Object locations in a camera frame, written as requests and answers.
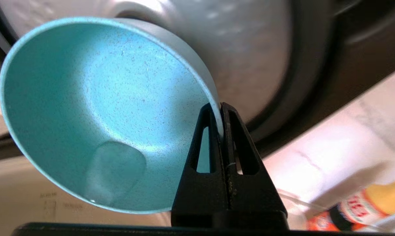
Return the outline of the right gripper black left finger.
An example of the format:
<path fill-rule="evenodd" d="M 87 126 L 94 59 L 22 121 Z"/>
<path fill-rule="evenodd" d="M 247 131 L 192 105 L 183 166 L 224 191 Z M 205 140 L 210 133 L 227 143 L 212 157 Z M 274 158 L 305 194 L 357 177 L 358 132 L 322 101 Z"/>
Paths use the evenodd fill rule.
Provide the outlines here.
<path fill-rule="evenodd" d="M 197 171 L 202 140 L 209 145 L 209 173 Z M 213 227 L 214 215 L 228 209 L 222 149 L 210 104 L 199 112 L 193 139 L 171 210 L 173 227 Z"/>

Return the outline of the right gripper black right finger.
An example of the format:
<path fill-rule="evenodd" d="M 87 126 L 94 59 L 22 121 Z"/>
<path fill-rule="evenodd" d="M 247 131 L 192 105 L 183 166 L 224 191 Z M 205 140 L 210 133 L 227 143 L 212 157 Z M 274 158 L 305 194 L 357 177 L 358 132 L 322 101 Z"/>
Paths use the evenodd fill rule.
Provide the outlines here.
<path fill-rule="evenodd" d="M 220 214 L 220 226 L 288 230 L 287 210 L 238 111 L 223 103 L 222 115 L 228 208 Z"/>

